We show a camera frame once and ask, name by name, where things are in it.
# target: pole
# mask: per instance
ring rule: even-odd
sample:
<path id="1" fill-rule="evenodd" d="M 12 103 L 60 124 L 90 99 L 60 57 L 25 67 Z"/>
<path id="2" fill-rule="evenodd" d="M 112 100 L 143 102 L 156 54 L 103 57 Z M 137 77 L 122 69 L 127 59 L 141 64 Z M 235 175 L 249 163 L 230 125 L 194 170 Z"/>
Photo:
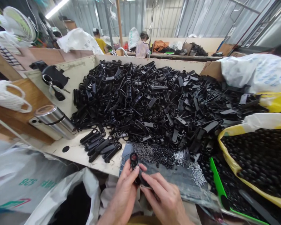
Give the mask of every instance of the pole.
<path id="1" fill-rule="evenodd" d="M 123 47 L 122 21 L 121 21 L 121 13 L 120 13 L 120 0 L 116 0 L 116 11 L 118 13 L 120 47 Z"/>
<path id="2" fill-rule="evenodd" d="M 110 28 L 110 20 L 109 20 L 108 8 L 107 8 L 107 1 L 108 0 L 104 0 L 104 8 L 105 8 L 105 14 L 106 14 L 106 20 L 107 20 L 107 26 L 108 26 L 108 32 L 109 32 L 109 37 L 110 37 L 111 48 L 113 50 L 114 45 L 113 45 L 113 41 L 112 41 L 112 33 L 111 33 L 111 28 Z"/>
<path id="3" fill-rule="evenodd" d="M 241 3 L 241 2 L 239 2 L 239 1 L 237 1 L 237 0 L 229 0 L 229 1 L 234 2 L 234 3 L 240 5 L 240 6 L 244 7 L 244 8 L 246 8 L 246 9 L 248 9 L 248 10 L 254 12 L 254 13 L 257 13 L 258 15 L 260 15 L 260 13 L 261 13 L 261 12 L 255 10 L 255 9 L 253 9 L 253 8 L 250 8 L 249 6 L 246 6 L 245 4 L 243 4 L 243 3 Z"/>

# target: white plastic bag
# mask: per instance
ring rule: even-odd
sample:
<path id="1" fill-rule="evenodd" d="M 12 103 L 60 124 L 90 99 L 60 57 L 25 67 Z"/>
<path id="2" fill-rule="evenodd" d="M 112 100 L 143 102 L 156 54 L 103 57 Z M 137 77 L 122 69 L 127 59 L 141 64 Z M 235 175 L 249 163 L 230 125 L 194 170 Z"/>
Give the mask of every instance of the white plastic bag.
<path id="1" fill-rule="evenodd" d="M 281 92 L 281 57 L 272 54 L 251 54 L 226 57 L 221 62 L 227 84 L 241 88 L 250 85 L 250 93 Z"/>
<path id="2" fill-rule="evenodd" d="M 41 152 L 17 146 L 1 149 L 0 213 L 32 213 L 51 188 L 76 170 L 74 164 L 48 160 Z"/>
<path id="3" fill-rule="evenodd" d="M 180 41 L 170 42 L 169 47 L 174 49 L 174 50 L 181 50 L 182 49 L 182 42 L 180 42 Z"/>
<path id="4" fill-rule="evenodd" d="M 81 182 L 84 183 L 85 190 L 91 198 L 91 210 L 86 224 L 96 224 L 100 207 L 99 182 L 95 175 L 86 167 L 67 176 L 51 189 L 33 211 L 25 225 L 47 225 L 58 207 L 67 199 L 68 194 Z"/>
<path id="5" fill-rule="evenodd" d="M 96 40 L 82 28 L 76 28 L 67 33 L 66 36 L 57 40 L 57 44 L 64 51 L 74 50 L 90 50 L 95 55 L 103 55 Z"/>
<path id="6" fill-rule="evenodd" d="M 133 47 L 136 47 L 136 44 L 140 39 L 140 35 L 135 27 L 130 30 L 128 38 L 128 49 L 130 50 Z"/>

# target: white woven sack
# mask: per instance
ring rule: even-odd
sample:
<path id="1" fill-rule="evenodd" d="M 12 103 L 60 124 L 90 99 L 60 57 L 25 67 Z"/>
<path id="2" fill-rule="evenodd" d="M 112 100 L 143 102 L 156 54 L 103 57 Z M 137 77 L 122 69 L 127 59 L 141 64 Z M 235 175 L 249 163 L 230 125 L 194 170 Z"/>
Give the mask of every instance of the white woven sack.
<path id="1" fill-rule="evenodd" d="M 21 97 L 10 93 L 7 90 L 7 86 L 17 89 L 21 92 Z M 22 106 L 26 104 L 28 108 L 21 109 Z M 1 80 L 0 81 L 0 106 L 18 111 L 21 113 L 31 112 L 32 106 L 25 100 L 25 92 L 21 90 L 21 88 L 11 84 L 11 81 Z"/>

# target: yellow shirt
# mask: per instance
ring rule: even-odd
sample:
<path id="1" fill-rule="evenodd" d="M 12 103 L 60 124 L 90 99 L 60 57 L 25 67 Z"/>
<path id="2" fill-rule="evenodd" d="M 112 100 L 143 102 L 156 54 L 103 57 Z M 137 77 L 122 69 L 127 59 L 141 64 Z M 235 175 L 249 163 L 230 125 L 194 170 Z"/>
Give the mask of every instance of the yellow shirt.
<path id="1" fill-rule="evenodd" d="M 106 46 L 106 43 L 100 38 L 95 38 L 95 40 L 98 43 L 99 47 L 101 48 L 102 52 L 105 54 L 104 47 Z"/>

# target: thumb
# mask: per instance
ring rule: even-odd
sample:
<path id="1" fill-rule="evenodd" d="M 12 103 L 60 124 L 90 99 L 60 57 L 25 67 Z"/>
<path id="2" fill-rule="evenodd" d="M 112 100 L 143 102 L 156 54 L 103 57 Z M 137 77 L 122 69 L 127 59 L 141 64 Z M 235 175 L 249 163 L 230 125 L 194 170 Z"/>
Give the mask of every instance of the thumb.
<path id="1" fill-rule="evenodd" d="M 130 175 L 125 179 L 125 185 L 131 186 L 140 172 L 139 166 L 136 166 Z"/>

